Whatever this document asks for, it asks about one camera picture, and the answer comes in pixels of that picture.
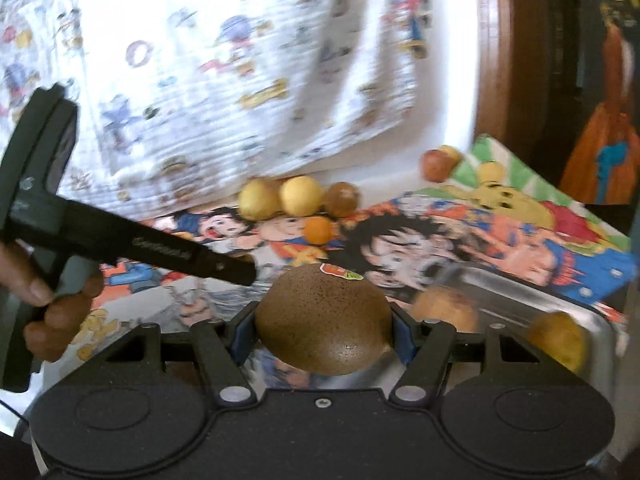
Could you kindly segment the person's left hand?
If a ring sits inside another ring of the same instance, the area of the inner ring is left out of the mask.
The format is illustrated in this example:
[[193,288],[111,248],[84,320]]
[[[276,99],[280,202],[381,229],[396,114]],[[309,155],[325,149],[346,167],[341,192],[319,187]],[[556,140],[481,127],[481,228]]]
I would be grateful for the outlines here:
[[1,284],[31,306],[46,309],[42,321],[25,327],[24,337],[35,358],[55,362],[78,334],[93,299],[103,292],[104,277],[101,271],[93,273],[77,294],[54,298],[50,287],[30,265],[26,250],[12,242],[1,243]]

